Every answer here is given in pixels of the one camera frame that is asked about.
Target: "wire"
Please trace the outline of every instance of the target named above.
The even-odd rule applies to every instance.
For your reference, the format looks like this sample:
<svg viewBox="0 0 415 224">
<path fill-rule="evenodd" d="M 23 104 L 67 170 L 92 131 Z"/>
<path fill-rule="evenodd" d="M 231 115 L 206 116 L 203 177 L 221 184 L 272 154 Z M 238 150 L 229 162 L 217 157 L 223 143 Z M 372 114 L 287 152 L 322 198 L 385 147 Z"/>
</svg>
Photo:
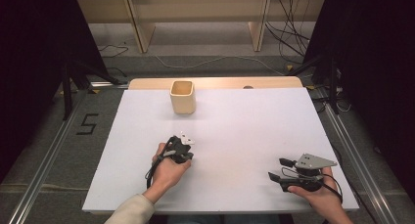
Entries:
<svg viewBox="0 0 415 224">
<path fill-rule="evenodd" d="M 299 37 L 301 37 L 301 38 L 303 38 L 303 39 L 306 39 L 306 40 L 309 40 L 309 39 L 310 39 L 310 38 L 305 37 L 305 36 L 303 36 L 303 35 L 301 35 L 301 34 L 295 34 L 295 33 L 290 32 L 290 31 L 285 31 L 285 30 L 283 30 L 283 29 L 279 29 L 279 28 L 277 28 L 277 27 L 273 26 L 270 22 L 267 22 L 267 24 L 268 24 L 270 27 L 272 27 L 272 29 L 274 29 L 274 30 L 281 31 L 281 32 L 285 32 L 285 33 L 292 34 L 292 35 L 296 35 L 296 36 L 299 36 Z"/>
<path fill-rule="evenodd" d="M 236 58 L 236 59 L 250 60 L 250 61 L 258 62 L 258 63 L 262 64 L 263 66 L 265 66 L 266 68 L 268 68 L 268 69 L 276 72 L 277 74 L 284 75 L 283 73 L 281 73 L 281 72 L 279 72 L 279 71 L 277 71 L 277 70 L 269 67 L 266 63 L 264 63 L 264 62 L 262 62 L 260 60 L 252 59 L 252 58 L 247 58 L 247 57 L 242 57 L 242 56 L 222 56 L 222 57 L 219 57 L 219 58 L 216 58 L 216 59 L 213 59 L 213 60 L 201 62 L 201 63 L 199 63 L 197 65 L 187 66 L 187 67 L 183 67 L 183 66 L 171 66 L 171 65 L 166 64 L 159 56 L 155 56 L 155 57 L 156 57 L 156 59 L 158 59 L 160 61 L 160 63 L 162 65 L 164 65 L 165 67 L 169 67 L 169 68 L 195 68 L 195 67 L 200 67 L 200 66 L 203 66 L 205 64 L 212 63 L 212 62 L 215 62 L 215 61 L 223 60 L 223 59 Z"/>
<path fill-rule="evenodd" d="M 303 52 L 303 50 L 302 50 L 302 48 L 301 48 L 301 45 L 300 45 L 300 43 L 302 44 L 302 45 L 304 45 L 303 43 L 302 43 L 302 40 L 300 40 L 299 41 L 299 38 L 297 37 L 297 34 L 299 34 L 297 31 L 296 31 L 296 27 L 294 26 L 294 13 L 293 13 L 293 0 L 290 0 L 290 11 L 289 12 L 287 12 L 287 10 L 286 10 L 286 8 L 285 8 L 285 6 L 284 6 L 284 4 L 283 4 L 283 2 L 282 2 L 282 0 L 279 0 L 279 2 L 280 2 L 280 4 L 281 4 L 281 7 L 283 8 L 283 11 L 284 11 L 284 13 L 285 13 L 285 15 L 286 15 L 286 17 L 287 17 L 287 20 L 286 20 L 286 26 L 285 27 L 289 27 L 292 31 L 293 31 L 293 33 L 296 35 L 296 40 L 297 40 L 297 43 L 298 43 L 298 45 L 299 45 L 299 48 L 300 48 L 300 52 L 301 52 L 301 55 L 302 56 L 304 56 L 304 52 Z"/>
<path fill-rule="evenodd" d="M 168 141 L 165 143 L 164 148 L 162 149 L 161 153 L 158 154 L 157 156 L 157 160 L 153 162 L 152 167 L 150 168 L 150 170 L 147 172 L 145 178 L 147 179 L 147 189 L 149 189 L 152 186 L 152 180 L 153 180 L 153 175 L 156 172 L 157 167 L 159 166 L 159 164 L 162 162 L 162 160 L 164 159 L 163 155 L 165 153 L 165 151 L 167 150 L 167 147 L 170 145 L 170 143 L 173 141 L 174 136 L 170 137 L 168 139 Z"/>
<path fill-rule="evenodd" d="M 302 177 L 302 178 L 301 178 L 302 180 L 309 180 L 309 181 L 313 181 L 313 180 L 315 180 L 315 178 L 314 178 L 314 177 L 310 177 L 310 176 L 302 175 L 302 174 L 298 173 L 297 171 L 294 171 L 293 169 L 286 168 L 286 167 L 282 167 L 282 168 L 281 168 L 281 172 L 282 172 L 282 174 L 283 174 L 284 176 L 286 176 L 286 177 L 290 177 L 290 178 L 298 178 L 298 177 L 295 177 L 295 176 L 291 176 L 291 175 L 286 174 L 286 173 L 284 172 L 284 170 L 288 170 L 288 171 L 290 171 L 290 172 L 292 172 L 292 173 L 297 174 L 298 176 L 301 176 L 301 177 Z"/>
<path fill-rule="evenodd" d="M 119 72 L 121 72 L 122 76 L 127 77 L 127 75 L 121 69 L 119 69 L 119 68 L 116 68 L 116 67 L 108 67 L 107 69 L 116 69 Z"/>
<path fill-rule="evenodd" d="M 117 49 L 124 49 L 124 50 L 121 51 L 121 52 L 119 52 L 119 53 L 117 53 L 116 55 L 113 55 L 113 56 L 103 56 L 103 58 L 113 58 L 113 57 L 116 57 L 116 56 L 118 56 L 118 55 L 120 55 L 120 54 L 122 54 L 122 53 L 124 53 L 124 52 L 126 52 L 128 50 L 128 47 L 126 47 L 126 46 L 106 45 L 104 48 L 99 49 L 99 51 L 104 51 L 104 50 L 106 50 L 109 47 L 115 47 Z"/>
<path fill-rule="evenodd" d="M 331 176 L 331 175 L 329 175 L 329 174 L 325 174 L 325 173 L 322 173 L 322 175 L 323 176 L 326 176 L 326 177 L 330 177 L 331 179 L 333 179 L 333 181 L 335 181 L 335 183 L 337 184 L 337 186 L 338 186 L 338 188 L 339 188 L 339 192 L 338 192 L 338 194 L 340 195 L 340 197 L 341 197 L 341 201 L 343 202 L 343 191 L 342 191 L 342 187 L 340 186 L 340 184 L 339 184 L 339 182 L 333 177 L 333 176 Z"/>
<path fill-rule="evenodd" d="M 293 51 L 295 51 L 297 54 L 299 54 L 300 56 L 304 56 L 304 54 L 302 54 L 300 51 L 296 50 L 296 48 L 294 48 L 293 46 L 291 46 L 290 44 L 287 43 L 287 41 L 283 40 L 281 37 L 278 37 L 269 27 L 268 27 L 268 23 L 265 24 L 266 28 L 269 30 L 269 32 L 271 32 L 272 36 L 274 36 L 275 39 L 277 39 L 280 44 L 283 43 L 284 45 L 288 46 L 290 49 L 292 49 Z M 280 55 L 281 57 L 284 57 L 284 55 L 282 54 L 282 50 L 280 49 Z"/>
<path fill-rule="evenodd" d="M 350 111 L 350 109 L 351 109 L 351 104 L 349 104 L 347 108 L 345 108 L 345 107 L 343 107 L 343 106 L 339 105 L 339 102 L 336 102 L 336 105 L 337 105 L 338 109 L 339 109 L 341 112 L 348 112 L 348 111 Z"/>
<path fill-rule="evenodd" d="M 303 78 L 310 77 L 310 76 L 312 76 L 312 75 L 313 75 L 313 74 L 310 74 L 310 75 L 305 75 L 305 76 L 298 76 L 298 78 L 303 79 Z"/>
<path fill-rule="evenodd" d="M 310 5 L 310 1 L 311 1 L 311 0 L 308 0 L 308 1 L 307 1 L 307 5 L 306 5 L 306 7 L 305 7 L 304 14 L 302 14 L 302 22 L 301 22 L 301 25 L 300 25 L 300 34 L 302 34 L 302 25 L 304 24 L 305 14 L 307 14 L 307 11 L 308 11 L 308 6 Z"/>
<path fill-rule="evenodd" d="M 327 105 L 327 102 L 324 102 L 323 107 L 320 110 L 318 110 L 317 113 L 321 113 L 321 112 L 325 111 L 326 110 L 326 105 Z"/>
</svg>

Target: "white table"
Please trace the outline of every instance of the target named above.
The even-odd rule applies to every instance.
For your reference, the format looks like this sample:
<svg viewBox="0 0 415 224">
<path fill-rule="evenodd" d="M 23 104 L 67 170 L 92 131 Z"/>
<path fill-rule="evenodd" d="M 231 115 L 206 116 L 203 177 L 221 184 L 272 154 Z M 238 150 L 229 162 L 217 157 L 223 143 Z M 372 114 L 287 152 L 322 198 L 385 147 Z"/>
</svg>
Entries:
<svg viewBox="0 0 415 224">
<path fill-rule="evenodd" d="M 124 92 L 84 211 L 114 211 L 146 190 L 159 142 L 184 131 L 196 141 L 192 167 L 156 204 L 158 214 L 291 213 L 311 210 L 268 178 L 280 157 L 303 153 L 337 161 L 304 88 L 198 89 L 191 115 L 173 112 L 166 89 Z M 358 205 L 342 170 L 333 167 L 344 208 Z"/>
</svg>

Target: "human hand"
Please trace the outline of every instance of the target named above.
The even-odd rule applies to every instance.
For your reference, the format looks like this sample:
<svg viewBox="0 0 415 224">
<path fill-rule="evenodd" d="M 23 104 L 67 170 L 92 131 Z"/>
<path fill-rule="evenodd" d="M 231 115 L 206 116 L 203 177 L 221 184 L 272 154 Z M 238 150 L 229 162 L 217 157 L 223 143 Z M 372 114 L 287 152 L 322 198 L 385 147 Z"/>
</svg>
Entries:
<svg viewBox="0 0 415 224">
<path fill-rule="evenodd" d="M 153 162 L 157 160 L 157 156 L 162 152 L 164 146 L 165 143 L 159 144 L 159 148 L 153 156 Z M 180 178 L 191 166 L 191 163 L 190 159 L 184 163 L 176 163 L 170 157 L 164 158 L 153 175 L 152 186 L 143 193 L 143 196 L 150 202 L 156 203 L 168 189 L 180 181 Z"/>
<path fill-rule="evenodd" d="M 322 173 L 333 177 L 330 167 L 322 168 Z M 323 182 L 337 191 L 336 182 L 331 177 L 324 176 Z M 330 223 L 351 223 L 351 220 L 342 208 L 339 197 L 329 189 L 321 187 L 315 192 L 309 192 L 301 187 L 290 186 L 288 191 L 308 200 L 317 213 L 326 218 Z"/>
</svg>

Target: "gray floor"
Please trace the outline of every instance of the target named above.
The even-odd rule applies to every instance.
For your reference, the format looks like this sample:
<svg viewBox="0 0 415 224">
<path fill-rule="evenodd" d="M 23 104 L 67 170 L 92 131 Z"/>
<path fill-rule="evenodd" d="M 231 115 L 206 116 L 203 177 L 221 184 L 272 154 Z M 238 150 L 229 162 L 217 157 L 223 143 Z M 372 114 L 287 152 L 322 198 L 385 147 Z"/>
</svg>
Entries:
<svg viewBox="0 0 415 224">
<path fill-rule="evenodd" d="M 312 28 L 312 22 L 304 24 L 303 34 L 311 34 Z M 280 47 L 269 32 L 265 33 L 261 52 L 254 52 L 248 27 L 244 23 L 158 24 L 147 54 L 137 53 L 134 36 L 128 24 L 92 24 L 91 30 L 100 48 L 105 45 L 128 47 L 128 51 L 116 57 L 104 58 L 110 74 L 120 79 L 280 75 L 287 72 L 286 66 L 296 65 L 281 59 Z M 293 39 L 289 38 L 288 41 L 295 44 Z M 111 57 L 123 50 L 125 49 L 109 47 L 102 51 L 102 55 Z M 287 47 L 283 48 L 282 54 L 294 61 L 301 61 L 301 58 L 296 57 Z M 122 70 L 127 77 L 111 67 Z M 303 85 L 311 84 L 311 74 L 312 69 L 300 75 Z M 82 212 L 81 207 L 105 147 L 122 91 L 109 88 L 98 93 L 73 94 L 74 98 L 80 101 L 79 108 L 24 223 L 103 223 L 108 218 L 108 215 Z M 310 91 L 313 98 L 320 94 L 317 90 Z M 320 110 L 322 104 L 316 103 L 315 107 Z M 55 135 L 63 125 L 63 112 L 64 99 L 58 91 L 31 144 L 24 149 L 1 184 L 0 223 L 8 223 L 42 159 L 53 145 Z M 96 123 L 97 126 L 93 134 L 80 135 L 79 133 L 89 129 L 81 126 L 88 113 L 97 114 L 88 118 L 88 122 Z M 368 195 L 350 162 L 344 142 L 333 125 L 329 111 L 325 110 L 319 116 L 329 140 L 342 155 L 345 175 L 381 223 L 383 219 L 378 216 L 373 199 Z M 348 112 L 341 112 L 340 118 L 358 152 L 364 158 L 370 175 L 380 187 L 396 223 L 413 223 L 414 203 L 394 179 L 382 155 L 373 151 L 373 141 L 359 115 L 351 108 Z M 355 223 L 373 223 L 362 205 L 349 216 Z M 293 218 L 296 223 L 322 222 L 322 218 L 312 212 L 294 213 Z"/>
</svg>

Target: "sleeve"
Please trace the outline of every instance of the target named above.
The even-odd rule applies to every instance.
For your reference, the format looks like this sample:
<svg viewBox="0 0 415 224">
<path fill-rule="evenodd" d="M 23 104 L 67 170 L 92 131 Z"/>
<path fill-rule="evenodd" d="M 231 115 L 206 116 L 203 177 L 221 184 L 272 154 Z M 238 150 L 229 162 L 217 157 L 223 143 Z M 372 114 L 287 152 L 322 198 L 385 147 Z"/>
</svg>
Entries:
<svg viewBox="0 0 415 224">
<path fill-rule="evenodd" d="M 155 212 L 154 205 L 143 195 L 135 195 L 123 202 L 106 224 L 144 224 Z"/>
</svg>

